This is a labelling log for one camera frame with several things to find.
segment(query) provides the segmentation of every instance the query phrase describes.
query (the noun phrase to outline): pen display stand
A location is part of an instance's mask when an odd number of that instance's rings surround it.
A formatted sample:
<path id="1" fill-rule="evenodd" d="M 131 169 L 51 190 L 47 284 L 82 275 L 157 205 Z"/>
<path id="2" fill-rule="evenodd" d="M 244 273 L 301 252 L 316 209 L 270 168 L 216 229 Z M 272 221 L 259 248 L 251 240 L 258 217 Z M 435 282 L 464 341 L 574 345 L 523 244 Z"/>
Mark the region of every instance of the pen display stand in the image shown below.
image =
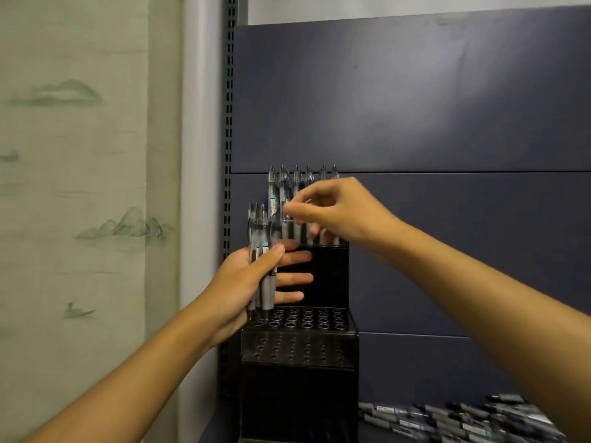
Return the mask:
<path id="1" fill-rule="evenodd" d="M 359 339 L 346 308 L 276 307 L 242 330 L 240 442 L 356 442 Z"/>

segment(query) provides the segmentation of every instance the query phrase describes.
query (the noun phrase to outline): right hand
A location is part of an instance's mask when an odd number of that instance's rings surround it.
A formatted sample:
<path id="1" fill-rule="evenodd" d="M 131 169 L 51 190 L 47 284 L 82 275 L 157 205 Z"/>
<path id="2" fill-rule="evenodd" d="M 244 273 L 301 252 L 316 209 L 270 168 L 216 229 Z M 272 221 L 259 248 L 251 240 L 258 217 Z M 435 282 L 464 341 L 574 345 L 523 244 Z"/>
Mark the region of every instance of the right hand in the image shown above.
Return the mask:
<path id="1" fill-rule="evenodd" d="M 372 247 L 385 227 L 401 223 L 354 177 L 316 182 L 283 208 L 298 223 L 312 223 L 309 238 L 326 229 L 324 240 L 328 242 L 340 236 Z"/>

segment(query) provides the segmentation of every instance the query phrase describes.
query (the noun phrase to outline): forearm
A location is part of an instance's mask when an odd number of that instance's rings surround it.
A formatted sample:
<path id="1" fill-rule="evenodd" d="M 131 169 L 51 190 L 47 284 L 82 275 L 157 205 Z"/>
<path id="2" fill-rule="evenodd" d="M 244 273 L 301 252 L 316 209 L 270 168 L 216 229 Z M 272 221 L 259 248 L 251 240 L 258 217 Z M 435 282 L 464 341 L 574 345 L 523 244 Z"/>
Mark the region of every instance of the forearm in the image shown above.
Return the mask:
<path id="1" fill-rule="evenodd" d="M 586 438 L 591 318 L 395 218 L 388 230 L 370 248 L 483 344 L 572 441 Z"/>
<path id="2" fill-rule="evenodd" d="M 181 311 L 128 360 L 38 429 L 26 443 L 133 443 L 209 349 L 211 329 Z"/>

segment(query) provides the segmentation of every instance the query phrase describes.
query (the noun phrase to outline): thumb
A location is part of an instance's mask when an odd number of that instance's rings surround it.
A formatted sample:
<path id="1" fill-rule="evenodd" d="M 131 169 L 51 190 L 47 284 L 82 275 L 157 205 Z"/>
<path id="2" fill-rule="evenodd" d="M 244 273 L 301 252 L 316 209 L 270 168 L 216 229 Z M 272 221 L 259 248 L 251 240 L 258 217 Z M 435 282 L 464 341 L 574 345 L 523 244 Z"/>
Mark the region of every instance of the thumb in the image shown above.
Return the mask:
<path id="1" fill-rule="evenodd" d="M 283 205 L 283 211 L 293 218 L 305 222 L 316 222 L 320 225 L 323 225 L 323 210 L 326 208 L 301 202 L 287 202 Z"/>
<path id="2" fill-rule="evenodd" d="M 264 255 L 260 256 L 254 263 L 250 264 L 247 267 L 247 271 L 259 281 L 279 264 L 284 253 L 284 245 L 277 244 Z"/>

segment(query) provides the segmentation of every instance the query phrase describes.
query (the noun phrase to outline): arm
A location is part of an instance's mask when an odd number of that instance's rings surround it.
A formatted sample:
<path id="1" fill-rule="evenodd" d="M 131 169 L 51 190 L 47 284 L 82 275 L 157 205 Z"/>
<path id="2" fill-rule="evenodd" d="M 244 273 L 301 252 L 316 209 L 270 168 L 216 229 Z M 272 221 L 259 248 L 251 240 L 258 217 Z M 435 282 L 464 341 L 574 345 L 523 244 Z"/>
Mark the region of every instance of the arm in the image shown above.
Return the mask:
<path id="1" fill-rule="evenodd" d="M 322 226 L 388 260 L 486 347 L 571 441 L 589 439 L 589 316 L 403 223 L 356 179 L 318 182 L 285 211 L 320 224 L 313 234 Z"/>
<path id="2" fill-rule="evenodd" d="M 297 244 L 285 245 L 288 250 Z M 203 354 L 246 323 L 245 307 L 262 276 L 277 264 L 310 260 L 309 252 L 284 254 L 275 246 L 249 265 L 247 249 L 232 253 L 206 290 L 129 359 L 94 385 L 26 443 L 135 443 Z M 277 275 L 277 285 L 309 283 L 307 273 Z M 301 292 L 277 292 L 294 302 Z"/>

